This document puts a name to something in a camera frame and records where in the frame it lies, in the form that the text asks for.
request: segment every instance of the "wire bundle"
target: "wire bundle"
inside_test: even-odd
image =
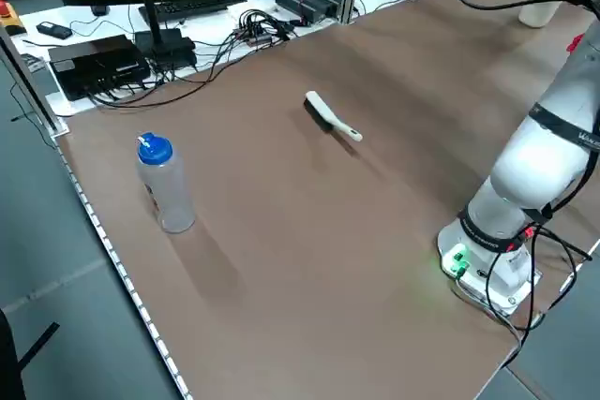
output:
[[[211,64],[210,72],[208,73],[208,76],[206,77],[206,79],[203,81],[194,81],[194,80],[187,80],[187,79],[179,78],[174,74],[174,70],[171,71],[171,78],[169,78],[169,74],[167,72],[161,71],[159,68],[155,67],[154,70],[157,75],[157,78],[155,79],[154,86],[152,88],[148,89],[141,96],[138,96],[138,97],[135,97],[132,99],[123,99],[123,100],[119,99],[119,98],[114,100],[112,98],[113,101],[107,101],[107,100],[102,99],[93,94],[90,94],[89,96],[92,99],[92,101],[99,103],[103,107],[107,107],[107,108],[114,109],[114,110],[136,110],[136,109],[144,109],[144,108],[150,108],[150,107],[158,107],[161,105],[168,105],[170,103],[176,102],[177,100],[180,100],[180,99],[190,96],[194,93],[197,93],[198,91],[203,89],[204,86],[206,86],[207,84],[214,81],[228,67],[231,67],[233,65],[240,63],[242,60],[244,60],[245,58],[247,58],[249,55],[251,55],[253,53],[274,47],[281,41],[289,40],[290,39],[289,34],[293,33],[293,25],[291,25],[289,22],[280,21],[280,20],[274,18],[273,16],[265,13],[264,11],[260,11],[258,9],[252,9],[252,10],[246,11],[244,14],[242,14],[240,16],[238,25],[239,25],[239,28],[236,30],[233,30],[229,35],[227,35],[227,37],[220,44],[203,43],[203,44],[208,44],[208,45],[217,47],[217,53],[215,54],[215,59],[212,61],[212,63],[210,63]],[[243,55],[242,57],[238,58],[237,60],[230,62],[232,52],[235,49],[237,49],[239,46],[246,44],[248,39],[259,36],[259,35],[257,35],[259,33],[260,34],[266,33],[266,34],[272,35],[273,38],[270,40],[270,42],[268,42],[262,46],[256,47],[254,49],[254,51],[247,53],[246,55]],[[220,67],[219,69],[217,69],[217,65],[221,62],[221,60],[224,57],[227,57],[225,60],[225,65]],[[156,90],[162,84],[164,84],[165,81],[172,81],[172,80],[179,80],[179,81],[184,81],[187,83],[193,83],[193,84],[196,84],[197,86],[195,86],[193,89],[190,89],[189,91],[187,91],[186,93],[184,93],[182,95],[179,95],[179,96],[167,99],[167,100],[162,100],[159,102],[140,103],[145,98],[154,94],[156,92]]]
[[[569,194],[565,199],[566,200],[567,199],[572,199],[574,197],[573,194],[574,193],[577,194],[577,192],[578,192],[578,189],[575,188],[574,191],[571,194]],[[563,206],[559,206],[559,205],[561,205],[562,203],[563,202],[559,202],[557,204],[557,206],[555,206],[552,209],[552,211],[558,211],[559,209],[561,209]],[[460,276],[458,276],[456,278],[456,280],[455,280],[457,287],[459,288],[459,290],[461,291],[461,293],[463,294],[463,296],[466,297],[469,300],[470,304],[473,304],[473,305],[479,307],[480,309],[483,309],[493,319],[498,320],[517,339],[517,349],[504,362],[504,364],[502,365],[504,367],[506,367],[509,363],[511,363],[518,356],[518,354],[520,353],[521,349],[523,348],[523,345],[525,344],[525,341],[527,341],[527,338],[529,337],[530,332],[532,330],[536,329],[537,327],[539,327],[542,324],[544,318],[546,317],[546,313],[541,313],[538,316],[538,318],[535,321],[535,323],[533,323],[534,305],[535,305],[535,281],[534,280],[535,280],[535,267],[536,267],[536,264],[535,264],[535,246],[536,246],[538,237],[543,236],[543,237],[549,238],[552,241],[560,244],[561,247],[562,247],[562,250],[564,251],[564,253],[566,254],[566,256],[568,258],[569,266],[570,266],[570,269],[571,269],[570,281],[569,281],[568,285],[562,290],[562,292],[559,294],[559,296],[552,302],[552,304],[548,308],[548,311],[550,309],[554,308],[557,304],[559,304],[565,298],[565,296],[571,291],[571,289],[573,288],[573,286],[578,281],[578,267],[577,267],[577,265],[575,263],[575,259],[573,257],[572,252],[575,251],[576,253],[579,253],[586,260],[591,260],[592,259],[592,257],[590,257],[588,254],[585,254],[584,252],[582,252],[578,248],[576,248],[573,245],[567,243],[565,240],[563,240],[561,237],[559,237],[552,230],[549,230],[546,227],[543,227],[542,225],[537,224],[537,223],[533,223],[533,222],[529,223],[517,235],[520,235],[522,231],[525,231],[526,229],[529,229],[529,228],[533,229],[533,233],[532,233],[531,251],[530,251],[530,255],[531,255],[531,273],[530,273],[530,277],[529,277],[529,281],[530,281],[530,302],[529,302],[529,313],[528,313],[528,317],[527,317],[527,325],[525,327],[518,327],[516,325],[513,325],[513,323],[510,322],[510,320],[508,318],[506,318],[500,312],[498,312],[496,310],[496,308],[494,307],[494,305],[493,305],[493,303],[491,301],[490,295],[489,295],[490,279],[491,279],[491,276],[493,274],[494,268],[496,267],[496,264],[498,263],[500,257],[503,255],[502,253],[496,254],[496,257],[491,262],[491,264],[489,266],[489,269],[487,271],[487,275],[486,275],[486,300],[485,301],[482,301],[482,300],[478,299],[477,297],[473,296],[465,287],[463,287],[462,284],[460,283]]]

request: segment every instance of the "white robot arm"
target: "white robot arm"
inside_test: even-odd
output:
[[[595,21],[468,206],[438,236],[444,271],[456,276],[458,263],[468,261],[461,283],[484,302],[489,296],[505,315],[530,292],[531,257],[524,240],[515,238],[586,170],[591,152],[600,149],[593,135],[599,109],[600,22]],[[570,134],[563,133],[565,128]],[[536,273],[534,282],[540,276]]]

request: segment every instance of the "gray floor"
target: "gray floor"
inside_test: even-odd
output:
[[[23,372],[28,398],[179,398],[57,153],[31,123],[10,122],[21,113],[11,85],[1,66],[0,306],[20,355],[60,324]]]

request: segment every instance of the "table surface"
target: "table surface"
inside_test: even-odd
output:
[[[477,395],[513,338],[452,294],[434,240],[592,20],[564,6],[532,30],[517,14],[409,0],[166,107],[68,119],[61,148],[196,398]],[[324,135],[308,90],[365,139]],[[183,156],[198,213],[185,233],[161,231],[136,174],[146,130]],[[593,244],[598,191],[557,217],[565,239]],[[551,299],[568,266],[551,247],[538,259]]]
[[[396,0],[361,0],[367,9],[367,12],[373,11],[377,6]],[[49,61],[48,56],[48,48],[36,47],[31,44],[27,44],[23,42],[23,39],[28,39],[30,41],[36,43],[53,43],[58,45],[64,44],[74,44],[78,42],[85,42],[92,39],[100,39],[103,37],[111,37],[115,35],[125,34],[127,37],[132,38],[132,34],[128,33],[128,31],[134,30],[137,32],[148,30],[148,26],[143,20],[142,16],[139,13],[138,7],[140,5],[131,5],[131,6],[111,6],[111,12],[99,20],[90,23],[77,23],[75,22],[72,27],[77,32],[88,35],[94,31],[94,29],[101,23],[101,21],[110,21],[118,26],[122,27],[118,28],[110,23],[102,24],[98,30],[91,37],[82,37],[79,35],[74,35],[68,39],[68,41],[63,41],[60,39],[55,39],[52,37],[48,37],[42,35],[36,29],[36,25],[41,22],[54,22],[61,25],[69,26],[72,21],[80,21],[80,22],[91,22],[94,20],[94,16],[92,15],[89,7],[60,7],[49,9],[45,11],[40,11],[36,13],[26,14],[21,16],[23,25],[27,29],[26,36],[18,36],[13,38],[13,41],[17,47],[17,50],[20,53],[30,53],[39,58],[43,58],[46,61]],[[279,10],[277,12],[274,11],[276,6],[274,0],[248,0],[245,4],[246,8],[256,7],[258,9],[262,9],[267,11],[278,19],[288,21],[290,19],[295,19],[296,17],[286,10]],[[359,8],[360,12],[364,14],[363,5],[360,2],[356,4],[357,8]],[[200,16],[196,18],[192,18],[187,20],[183,26],[179,26],[177,22],[172,22],[169,24],[170,27],[179,26],[182,30],[182,35],[185,37],[190,37],[193,40],[203,41],[207,43],[221,43],[225,37],[236,27],[237,17],[235,14],[232,14],[230,11],[220,11],[214,14],[209,14],[205,16]],[[296,33],[299,36],[306,35],[308,33],[312,33],[314,31],[318,31],[323,29],[324,27],[334,23],[332,20],[326,20],[323,23],[313,25],[307,28],[298,28],[296,29]],[[217,53],[217,47],[214,46],[206,46],[201,43],[197,43],[197,48],[195,51],[198,55],[198,68],[205,68],[215,59],[215,54]],[[251,52],[251,48],[243,45],[237,48],[232,52],[231,59],[238,58],[247,53]],[[184,77],[194,72],[194,69],[191,67],[184,68],[177,71],[178,77]],[[48,101],[56,114],[63,116],[70,116],[79,111],[85,111],[92,108],[95,108],[95,104],[92,103],[89,99],[82,99],[75,102],[70,102],[65,98],[65,95],[62,93],[62,90],[58,93],[52,94],[48,96]]]

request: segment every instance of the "white desk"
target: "white desk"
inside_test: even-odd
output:
[[[277,9],[276,11],[276,5],[274,0],[248,1],[250,2],[244,4],[247,7],[256,7],[262,9],[270,14],[273,14],[278,19],[286,21],[290,19],[297,19],[293,14],[281,8]],[[397,0],[360,1],[357,0],[355,6],[359,9],[361,14],[365,14],[364,9],[366,10],[366,13],[369,13],[372,12],[377,6],[383,3],[394,2]],[[114,22],[126,30],[131,30],[131,25],[133,26],[133,30],[135,30],[136,32],[148,30],[147,24],[145,23],[138,11],[139,6],[140,5],[111,6],[111,11],[107,16],[102,17],[89,25],[74,23],[73,29],[76,30],[78,33],[86,35],[91,33],[102,21],[106,20]],[[44,21],[54,22],[65,26],[68,26],[72,21],[90,22],[94,19],[94,16],[92,15],[89,7],[54,8],[45,11],[40,11],[37,13],[27,14],[22,16],[21,19],[25,28],[27,29],[27,35],[21,35],[13,39],[17,50],[20,53],[30,53],[39,58],[43,58],[46,61],[49,60],[48,48],[36,47],[31,44],[24,43],[23,39],[28,39],[39,44],[65,45],[75,44],[78,42],[85,42],[87,40],[92,39],[99,39],[102,37],[111,37],[125,33],[118,27],[115,27],[112,24],[105,22],[91,37],[81,37],[79,35],[74,34],[72,37],[63,41],[60,39],[55,39],[52,37],[42,35],[36,29],[36,25]],[[181,29],[183,36],[190,37],[192,40],[219,44],[225,39],[225,37],[227,37],[227,35],[233,30],[233,28],[235,28],[236,21],[237,18],[234,18],[234,15],[232,15],[231,12],[227,10],[189,19],[183,25],[179,26],[179,28]],[[302,36],[320,30],[330,25],[331,23],[334,23],[334,21],[326,20],[311,27],[297,28],[296,33],[299,36]],[[169,23],[170,27],[175,27],[177,25],[177,22]],[[126,36],[132,37],[132,34],[126,33]],[[212,61],[214,60],[216,49],[216,47],[197,44],[195,51],[198,55],[197,67],[208,67],[208,65],[210,65],[210,63],[212,63]],[[242,45],[232,52],[231,59],[239,58],[249,52],[251,52],[251,48],[246,45]],[[192,68],[184,68],[177,71],[177,76],[184,77],[193,72],[194,69]],[[89,110],[95,107],[95,105],[88,99],[81,99],[74,102],[70,102],[65,98],[62,91],[59,93],[49,95],[48,101],[54,112],[62,116],[70,116],[77,112]]]

